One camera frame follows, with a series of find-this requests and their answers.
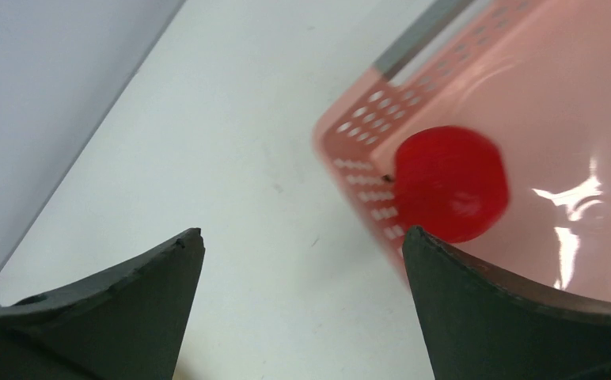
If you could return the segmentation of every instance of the white table surface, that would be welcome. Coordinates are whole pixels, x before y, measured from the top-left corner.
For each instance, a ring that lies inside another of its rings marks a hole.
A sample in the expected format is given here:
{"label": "white table surface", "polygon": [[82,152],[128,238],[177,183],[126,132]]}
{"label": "white table surface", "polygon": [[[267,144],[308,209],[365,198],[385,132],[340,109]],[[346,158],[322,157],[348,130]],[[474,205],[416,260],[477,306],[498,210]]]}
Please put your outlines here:
{"label": "white table surface", "polygon": [[199,226],[180,355],[196,380],[433,378],[408,289],[310,144],[428,3],[188,2],[0,274],[0,303]]}

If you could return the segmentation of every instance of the white wall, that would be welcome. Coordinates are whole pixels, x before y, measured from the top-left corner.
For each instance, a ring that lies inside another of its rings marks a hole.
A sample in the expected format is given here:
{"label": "white wall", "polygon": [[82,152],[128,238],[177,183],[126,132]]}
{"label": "white wall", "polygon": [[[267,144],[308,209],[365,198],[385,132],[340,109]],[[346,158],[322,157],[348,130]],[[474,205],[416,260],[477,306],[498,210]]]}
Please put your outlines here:
{"label": "white wall", "polygon": [[0,267],[182,2],[0,0]]}

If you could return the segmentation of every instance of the red ball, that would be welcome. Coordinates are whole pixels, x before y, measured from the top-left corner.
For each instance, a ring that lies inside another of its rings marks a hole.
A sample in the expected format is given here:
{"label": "red ball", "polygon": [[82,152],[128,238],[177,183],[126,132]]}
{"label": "red ball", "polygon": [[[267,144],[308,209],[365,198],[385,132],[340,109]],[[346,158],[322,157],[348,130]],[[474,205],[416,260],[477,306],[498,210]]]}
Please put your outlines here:
{"label": "red ball", "polygon": [[399,222],[422,226],[449,243],[480,236],[509,202],[501,154],[485,136],[463,127],[427,129],[395,156]]}

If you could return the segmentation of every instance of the gray metal bar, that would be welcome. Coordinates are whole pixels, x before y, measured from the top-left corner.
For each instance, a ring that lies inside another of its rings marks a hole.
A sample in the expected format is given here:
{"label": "gray metal bar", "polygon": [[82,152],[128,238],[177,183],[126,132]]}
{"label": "gray metal bar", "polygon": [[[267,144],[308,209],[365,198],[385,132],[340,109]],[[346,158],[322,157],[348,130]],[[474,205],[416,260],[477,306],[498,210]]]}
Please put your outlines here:
{"label": "gray metal bar", "polygon": [[443,29],[476,0],[436,0],[375,61],[375,68],[387,79],[396,75]]}

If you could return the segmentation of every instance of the pink bin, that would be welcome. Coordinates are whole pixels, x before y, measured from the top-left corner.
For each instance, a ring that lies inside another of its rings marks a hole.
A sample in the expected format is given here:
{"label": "pink bin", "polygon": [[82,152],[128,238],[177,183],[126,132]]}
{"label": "pink bin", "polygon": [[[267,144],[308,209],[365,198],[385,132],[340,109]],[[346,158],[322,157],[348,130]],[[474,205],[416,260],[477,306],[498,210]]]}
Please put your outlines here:
{"label": "pink bin", "polygon": [[510,186],[457,247],[611,302],[611,0],[437,0],[322,116],[321,159],[402,273],[382,177],[407,137],[449,124],[498,145]]}

